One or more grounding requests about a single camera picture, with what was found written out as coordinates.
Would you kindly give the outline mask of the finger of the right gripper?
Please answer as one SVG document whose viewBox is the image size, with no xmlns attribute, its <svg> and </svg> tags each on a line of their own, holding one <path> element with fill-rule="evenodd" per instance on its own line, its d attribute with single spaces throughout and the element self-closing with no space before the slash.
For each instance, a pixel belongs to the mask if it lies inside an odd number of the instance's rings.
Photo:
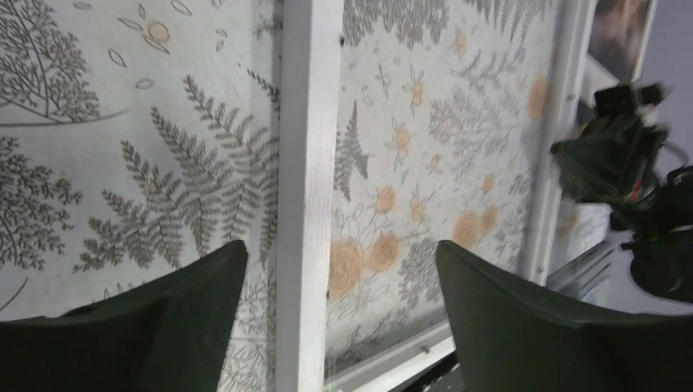
<svg viewBox="0 0 693 392">
<path fill-rule="evenodd" d="M 666 86 L 661 83 L 642 87 L 631 83 L 619 84 L 594 93 L 594 110 L 598 117 L 634 114 L 641 107 L 659 105 L 667 94 Z"/>
<path fill-rule="evenodd" d="M 567 197 L 574 201 L 583 201 L 589 188 L 586 171 L 566 150 L 565 144 L 565 141 L 557 141 L 552 143 L 549 149 L 559 168 L 559 185 Z"/>
</svg>

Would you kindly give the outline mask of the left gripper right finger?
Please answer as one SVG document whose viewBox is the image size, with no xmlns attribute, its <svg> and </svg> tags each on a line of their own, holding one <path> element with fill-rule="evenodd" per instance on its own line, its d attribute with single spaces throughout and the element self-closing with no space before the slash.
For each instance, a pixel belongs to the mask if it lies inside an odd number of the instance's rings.
<svg viewBox="0 0 693 392">
<path fill-rule="evenodd" d="M 442 240 L 436 267 L 466 390 L 689 391 L 692 318 L 563 296 Z"/>
</svg>

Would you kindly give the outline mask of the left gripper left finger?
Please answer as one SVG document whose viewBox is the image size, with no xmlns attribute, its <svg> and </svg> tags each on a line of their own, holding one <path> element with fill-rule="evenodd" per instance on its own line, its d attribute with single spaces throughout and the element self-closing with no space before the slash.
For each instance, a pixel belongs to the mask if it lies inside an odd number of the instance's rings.
<svg viewBox="0 0 693 392">
<path fill-rule="evenodd" d="M 2 390 L 216 390 L 247 263 L 235 240 L 59 317 L 3 322 Z"/>
</svg>

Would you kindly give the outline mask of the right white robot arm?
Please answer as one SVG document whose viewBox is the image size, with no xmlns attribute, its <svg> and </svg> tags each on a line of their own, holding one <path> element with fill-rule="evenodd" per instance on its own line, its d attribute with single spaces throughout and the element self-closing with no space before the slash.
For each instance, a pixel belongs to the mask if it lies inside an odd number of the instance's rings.
<svg viewBox="0 0 693 392">
<path fill-rule="evenodd" d="M 606 204 L 610 227 L 629 231 L 630 274 L 652 296 L 692 302 L 692 165 L 669 142 L 670 127 L 648 123 L 661 83 L 617 84 L 594 94 L 595 117 L 574 138 L 552 143 L 563 193 L 576 203 Z"/>
</svg>

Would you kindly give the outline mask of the white-bordered sunset photo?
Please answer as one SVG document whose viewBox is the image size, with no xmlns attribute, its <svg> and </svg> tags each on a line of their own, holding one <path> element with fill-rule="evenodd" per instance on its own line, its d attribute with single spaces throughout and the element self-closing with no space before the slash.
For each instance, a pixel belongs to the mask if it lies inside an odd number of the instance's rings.
<svg viewBox="0 0 693 392">
<path fill-rule="evenodd" d="M 596 3 L 588 55 L 620 82 L 640 77 L 656 1 L 602 0 Z"/>
</svg>

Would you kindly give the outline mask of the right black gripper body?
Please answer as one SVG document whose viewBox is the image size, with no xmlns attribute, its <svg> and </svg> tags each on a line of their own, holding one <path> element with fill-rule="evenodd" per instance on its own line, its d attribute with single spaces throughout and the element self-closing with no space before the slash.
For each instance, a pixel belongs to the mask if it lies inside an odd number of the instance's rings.
<svg viewBox="0 0 693 392">
<path fill-rule="evenodd" d="M 612 228 L 642 225 L 661 180 L 655 163 L 670 129 L 634 116 L 594 118 L 579 127 L 574 152 L 574 200 L 611 207 Z"/>
</svg>

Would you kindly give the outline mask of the white picture frame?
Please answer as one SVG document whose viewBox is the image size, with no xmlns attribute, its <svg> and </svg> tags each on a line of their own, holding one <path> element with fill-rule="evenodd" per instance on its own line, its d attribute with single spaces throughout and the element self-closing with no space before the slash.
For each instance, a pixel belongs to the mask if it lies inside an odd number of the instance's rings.
<svg viewBox="0 0 693 392">
<path fill-rule="evenodd" d="M 561 191 L 549 145 L 573 125 L 597 1 L 566 1 L 521 276 L 544 285 Z M 284 1 L 275 391 L 323 391 L 344 1 Z"/>
</svg>

